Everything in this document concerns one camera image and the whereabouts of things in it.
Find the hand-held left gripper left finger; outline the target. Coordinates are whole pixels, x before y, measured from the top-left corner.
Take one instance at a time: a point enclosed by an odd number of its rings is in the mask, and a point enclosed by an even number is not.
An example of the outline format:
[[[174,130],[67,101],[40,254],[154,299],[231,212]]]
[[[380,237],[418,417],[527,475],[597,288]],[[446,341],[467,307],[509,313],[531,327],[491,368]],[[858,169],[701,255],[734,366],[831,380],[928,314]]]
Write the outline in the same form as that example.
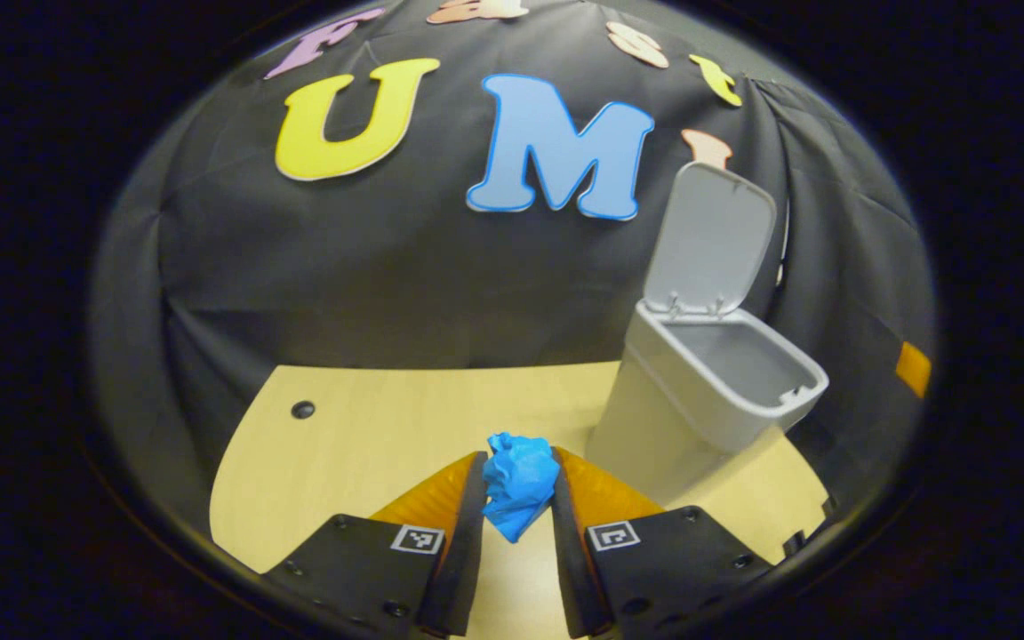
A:
[[[466,635],[487,459],[464,455],[370,517],[330,517],[265,579],[341,639]]]

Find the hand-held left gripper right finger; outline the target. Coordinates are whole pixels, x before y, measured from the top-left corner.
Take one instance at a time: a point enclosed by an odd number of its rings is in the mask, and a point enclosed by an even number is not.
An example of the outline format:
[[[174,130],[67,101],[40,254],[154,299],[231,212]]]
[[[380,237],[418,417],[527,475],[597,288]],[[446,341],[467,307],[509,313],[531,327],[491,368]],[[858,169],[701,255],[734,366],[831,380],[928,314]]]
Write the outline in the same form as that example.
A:
[[[703,639],[771,563],[702,508],[666,509],[568,450],[551,500],[573,639]]]

